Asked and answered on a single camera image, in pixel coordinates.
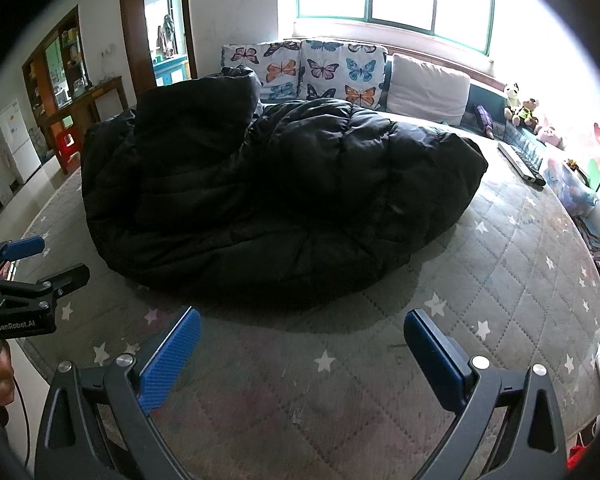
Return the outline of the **person left hand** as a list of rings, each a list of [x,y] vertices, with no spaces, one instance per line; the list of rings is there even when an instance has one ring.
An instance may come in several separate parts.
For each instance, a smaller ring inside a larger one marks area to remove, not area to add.
[[[0,406],[5,406],[14,402],[15,399],[15,373],[12,368],[12,352],[9,344],[2,342],[0,352]]]

